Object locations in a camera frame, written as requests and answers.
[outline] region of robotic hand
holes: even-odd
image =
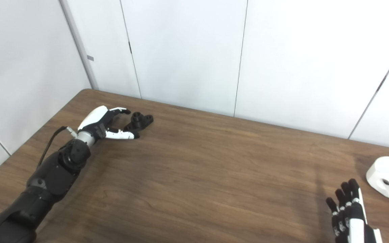
[[[68,127],[61,127],[54,133],[36,171],[27,181],[25,191],[0,213],[0,243],[33,243],[37,237],[35,230],[76,181],[96,141],[104,138],[139,138],[138,132],[153,122],[151,115],[143,116],[135,112],[131,123],[123,130],[109,128],[113,117],[120,113],[131,112],[121,107],[108,110],[100,106],[82,121],[77,133]],[[43,161],[53,138],[64,129],[68,129],[74,139]]]
[[[331,197],[326,200],[332,212],[335,243],[382,243],[380,230],[367,224],[363,195],[357,181],[343,182],[335,195],[338,206]]]

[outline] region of hole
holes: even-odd
[[[387,181],[387,180],[385,180],[385,179],[382,179],[382,182],[383,182],[385,185],[389,186],[389,181]]]

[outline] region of black cable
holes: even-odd
[[[54,138],[58,135],[58,133],[64,131],[66,128],[67,128],[67,127],[62,126],[62,127],[58,128],[57,131],[54,132],[54,134],[52,135],[51,139],[50,139],[49,142],[48,142],[48,145],[46,146],[45,150],[43,151],[42,157],[41,157],[40,160],[38,161],[37,168],[43,163],[43,159],[45,158],[45,155],[46,155],[46,153],[48,152],[49,147],[51,146],[52,141],[54,140]]]

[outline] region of wooden table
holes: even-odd
[[[0,166],[0,211],[25,189],[50,136],[100,105],[154,115],[138,140],[103,140],[38,228],[47,242],[333,243],[325,198],[361,185],[389,243],[389,199],[365,172],[389,148],[83,90]],[[114,122],[122,127],[130,116]],[[70,139],[61,133],[49,153]]]

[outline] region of black mechanical part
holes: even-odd
[[[134,112],[131,116],[131,123],[127,124],[123,131],[129,131],[136,134],[147,128],[153,121],[154,117],[152,115],[142,115],[140,112]]]
[[[35,230],[65,197],[90,155],[83,141],[73,139],[47,157],[27,181],[25,191],[0,213],[0,243],[33,243]]]

